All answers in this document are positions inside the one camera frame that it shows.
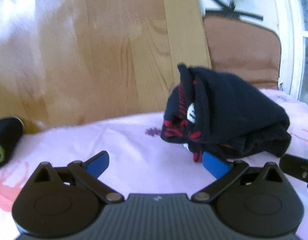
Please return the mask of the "brown padded cushion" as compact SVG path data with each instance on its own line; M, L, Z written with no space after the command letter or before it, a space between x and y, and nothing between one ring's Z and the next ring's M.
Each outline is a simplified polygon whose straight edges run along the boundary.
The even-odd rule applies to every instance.
M241 20L207 16L203 20L211 67L257 88L279 89L281 42L275 32Z

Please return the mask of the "wood grain headboard panel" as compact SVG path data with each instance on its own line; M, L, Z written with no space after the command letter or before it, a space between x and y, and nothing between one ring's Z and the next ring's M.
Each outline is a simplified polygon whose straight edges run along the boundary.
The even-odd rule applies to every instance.
M198 0L0 0L0 118L29 133L163 111L210 66Z

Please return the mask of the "black and green folded garment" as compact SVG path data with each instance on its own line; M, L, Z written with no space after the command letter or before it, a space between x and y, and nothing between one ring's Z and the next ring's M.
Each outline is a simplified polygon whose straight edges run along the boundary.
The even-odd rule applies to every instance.
M0 168L10 161L24 131L23 122L10 116L0 119Z

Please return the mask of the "white framed frosted glass door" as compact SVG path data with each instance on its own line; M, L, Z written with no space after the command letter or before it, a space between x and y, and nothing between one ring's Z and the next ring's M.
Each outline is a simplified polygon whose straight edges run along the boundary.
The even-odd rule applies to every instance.
M281 41L279 89L308 105L308 0L275 0Z

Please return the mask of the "black red white patterned garment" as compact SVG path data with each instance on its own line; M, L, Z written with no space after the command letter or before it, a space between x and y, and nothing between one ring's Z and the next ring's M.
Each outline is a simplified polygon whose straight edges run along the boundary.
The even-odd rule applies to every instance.
M223 160L286 153L292 137L284 108L234 74L177 67L180 83L166 104L164 141L186 144L195 162L205 152Z

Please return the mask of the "pink deer print bedsheet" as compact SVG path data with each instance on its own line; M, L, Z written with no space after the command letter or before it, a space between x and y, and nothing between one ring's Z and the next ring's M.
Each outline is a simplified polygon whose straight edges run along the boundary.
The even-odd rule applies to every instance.
M130 193L193 194L213 176L180 144L160 137L163 113L132 115L76 127L24 134L12 157L0 168L0 239L15 239L12 204L42 161L65 166L105 150L108 169L103 183L127 196Z

